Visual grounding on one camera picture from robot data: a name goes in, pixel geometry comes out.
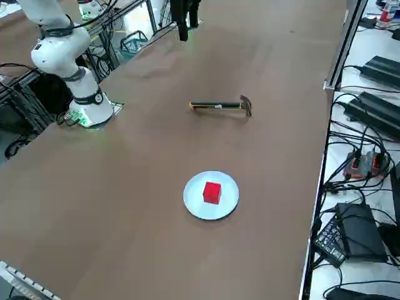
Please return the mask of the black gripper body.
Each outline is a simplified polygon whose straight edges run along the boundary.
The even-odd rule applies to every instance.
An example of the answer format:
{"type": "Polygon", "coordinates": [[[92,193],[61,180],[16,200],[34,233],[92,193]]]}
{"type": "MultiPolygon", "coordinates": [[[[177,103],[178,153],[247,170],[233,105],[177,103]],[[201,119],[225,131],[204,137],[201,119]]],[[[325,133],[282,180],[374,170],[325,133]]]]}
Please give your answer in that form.
{"type": "Polygon", "coordinates": [[[196,9],[199,6],[198,0],[170,0],[171,14],[183,14],[188,12],[192,7],[196,9]]]}

